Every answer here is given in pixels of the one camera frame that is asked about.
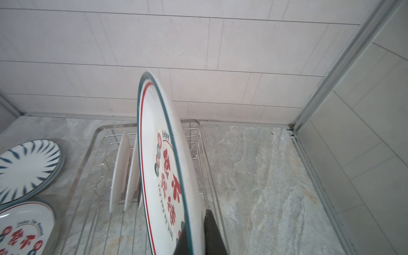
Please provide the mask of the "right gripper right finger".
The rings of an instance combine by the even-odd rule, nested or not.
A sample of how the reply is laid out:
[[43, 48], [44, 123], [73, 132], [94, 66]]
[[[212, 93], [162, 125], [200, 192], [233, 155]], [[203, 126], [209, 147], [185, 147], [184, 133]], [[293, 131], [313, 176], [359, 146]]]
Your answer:
[[228, 255], [214, 215], [210, 209], [206, 210], [204, 228], [206, 255]]

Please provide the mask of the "rearmost white plate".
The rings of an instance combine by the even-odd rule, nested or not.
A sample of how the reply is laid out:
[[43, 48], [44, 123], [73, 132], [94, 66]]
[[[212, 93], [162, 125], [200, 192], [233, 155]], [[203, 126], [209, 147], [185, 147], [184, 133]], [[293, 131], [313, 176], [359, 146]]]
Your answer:
[[205, 209], [186, 134], [173, 102], [150, 72], [138, 88], [138, 151], [147, 234], [154, 255], [205, 254]]

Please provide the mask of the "orange sunburst plate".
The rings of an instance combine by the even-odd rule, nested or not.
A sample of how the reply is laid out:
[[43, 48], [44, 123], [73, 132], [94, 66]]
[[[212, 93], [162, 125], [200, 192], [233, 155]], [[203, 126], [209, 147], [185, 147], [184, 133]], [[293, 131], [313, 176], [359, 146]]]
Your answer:
[[115, 162], [112, 178], [111, 194], [109, 201], [109, 212], [112, 214], [114, 207], [119, 203], [122, 194], [125, 191], [125, 181], [128, 172], [130, 160], [130, 140], [127, 133], [124, 133], [118, 148], [118, 154]]
[[127, 182], [127, 190], [125, 196], [124, 211], [127, 211], [135, 196], [135, 193], [140, 183], [140, 167], [139, 167], [139, 147], [138, 139], [135, 138], [132, 150], [132, 158], [129, 170], [129, 177]]

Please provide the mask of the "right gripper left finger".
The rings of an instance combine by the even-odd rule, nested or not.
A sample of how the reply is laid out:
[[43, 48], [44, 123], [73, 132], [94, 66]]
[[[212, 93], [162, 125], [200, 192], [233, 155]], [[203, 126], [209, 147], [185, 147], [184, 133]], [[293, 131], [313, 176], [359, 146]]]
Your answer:
[[178, 240], [175, 251], [173, 255], [189, 255], [189, 241], [186, 234], [182, 234]]

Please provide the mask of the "red text white plate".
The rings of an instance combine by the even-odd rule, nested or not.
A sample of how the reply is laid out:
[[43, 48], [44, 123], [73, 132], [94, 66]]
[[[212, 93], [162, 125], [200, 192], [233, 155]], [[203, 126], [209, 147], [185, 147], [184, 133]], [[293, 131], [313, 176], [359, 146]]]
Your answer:
[[2, 255], [50, 255], [59, 225], [57, 213], [47, 203], [28, 201], [1, 211]]

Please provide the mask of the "black striped white plate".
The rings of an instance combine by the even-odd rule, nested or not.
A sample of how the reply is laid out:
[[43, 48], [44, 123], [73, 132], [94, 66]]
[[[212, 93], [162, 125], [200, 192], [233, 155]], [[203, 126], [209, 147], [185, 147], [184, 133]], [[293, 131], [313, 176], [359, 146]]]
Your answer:
[[29, 199], [45, 189], [65, 161], [62, 147], [53, 140], [27, 141], [1, 154], [1, 207]]

